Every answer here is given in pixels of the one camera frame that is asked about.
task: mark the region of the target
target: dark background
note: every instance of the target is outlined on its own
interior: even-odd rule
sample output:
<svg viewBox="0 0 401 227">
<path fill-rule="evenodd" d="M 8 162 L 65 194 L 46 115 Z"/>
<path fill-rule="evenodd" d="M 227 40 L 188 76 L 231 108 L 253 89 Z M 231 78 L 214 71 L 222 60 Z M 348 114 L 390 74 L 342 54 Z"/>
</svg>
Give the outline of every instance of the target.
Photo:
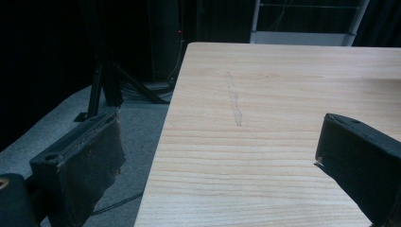
<svg viewBox="0 0 401 227">
<path fill-rule="evenodd" d="M 254 8 L 250 0 L 98 1 L 104 6 L 105 38 L 113 59 L 142 81 L 163 81 L 170 75 L 181 40 L 184 52 L 195 41 L 248 43 L 250 39 Z M 324 0 L 332 5 L 349 2 Z M 263 18 L 274 13 L 261 11 L 260 18 L 271 21 Z M 301 14 L 307 23 L 294 28 L 291 21 Z M 399 47 L 400 16 L 399 1 L 371 0 L 354 45 Z M 349 20 L 349 12 L 331 20 L 336 21 L 333 29 L 310 23 L 319 21 L 316 18 L 317 12 L 289 11 L 278 28 L 314 31 L 320 26 L 338 32 Z M 90 85 L 94 67 L 78 0 L 0 0 L 0 150 L 68 96 Z"/>
</svg>

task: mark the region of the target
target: black object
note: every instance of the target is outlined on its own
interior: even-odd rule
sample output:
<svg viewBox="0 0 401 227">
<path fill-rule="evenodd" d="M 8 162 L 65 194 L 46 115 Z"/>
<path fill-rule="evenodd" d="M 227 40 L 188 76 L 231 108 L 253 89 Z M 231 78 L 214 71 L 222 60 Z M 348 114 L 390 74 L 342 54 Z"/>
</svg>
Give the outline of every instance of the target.
<svg viewBox="0 0 401 227">
<path fill-rule="evenodd" d="M 318 166 L 375 226 L 401 226 L 401 143 L 355 119 L 328 113 Z"/>
<path fill-rule="evenodd" d="M 82 226 L 124 163 L 117 112 L 92 117 L 30 160 L 27 180 L 0 176 L 0 224 L 36 226 L 48 216 L 52 226 Z M 34 225 L 15 222 L 32 217 Z"/>
<path fill-rule="evenodd" d="M 0 201 L 0 225 L 37 226 L 23 177 L 0 175 Z"/>
</svg>

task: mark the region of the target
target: gray carpet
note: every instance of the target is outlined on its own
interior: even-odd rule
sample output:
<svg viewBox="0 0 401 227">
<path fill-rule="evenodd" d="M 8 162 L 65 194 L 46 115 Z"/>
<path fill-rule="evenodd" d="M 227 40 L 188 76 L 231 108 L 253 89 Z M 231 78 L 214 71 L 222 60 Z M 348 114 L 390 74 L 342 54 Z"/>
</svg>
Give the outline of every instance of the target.
<svg viewBox="0 0 401 227">
<path fill-rule="evenodd" d="M 73 122 L 80 112 L 86 112 L 90 88 L 63 101 L 55 110 L 41 119 L 18 141 L 0 153 L 0 173 L 19 173 L 25 178 L 31 174 L 29 160 L 78 125 Z M 100 112 L 106 107 L 104 97 Z M 125 101 L 119 110 L 121 139 L 127 162 L 121 168 L 116 182 L 96 205 L 101 209 L 143 191 L 168 105 Z M 141 198 L 127 202 L 113 210 L 91 216 L 84 226 L 133 226 Z M 41 226 L 50 226 L 47 219 Z"/>
</svg>

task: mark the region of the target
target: wood grain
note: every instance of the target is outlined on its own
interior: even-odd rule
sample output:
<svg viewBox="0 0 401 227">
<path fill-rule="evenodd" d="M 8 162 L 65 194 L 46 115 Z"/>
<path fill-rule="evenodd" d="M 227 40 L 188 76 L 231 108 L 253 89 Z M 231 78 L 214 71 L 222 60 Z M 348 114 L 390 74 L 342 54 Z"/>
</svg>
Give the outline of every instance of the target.
<svg viewBox="0 0 401 227">
<path fill-rule="evenodd" d="M 326 113 L 401 140 L 401 50 L 189 45 L 135 226 L 369 226 L 313 166 Z"/>
</svg>

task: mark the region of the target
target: wooden table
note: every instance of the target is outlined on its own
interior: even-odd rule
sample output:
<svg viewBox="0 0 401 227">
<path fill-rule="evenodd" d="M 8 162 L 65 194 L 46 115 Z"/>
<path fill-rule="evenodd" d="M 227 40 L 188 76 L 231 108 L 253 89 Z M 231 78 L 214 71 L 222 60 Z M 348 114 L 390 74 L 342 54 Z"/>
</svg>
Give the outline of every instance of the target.
<svg viewBox="0 0 401 227">
<path fill-rule="evenodd" d="M 189 45 L 135 226 L 369 226 L 313 165 L 326 113 L 401 140 L 401 49 Z"/>
</svg>

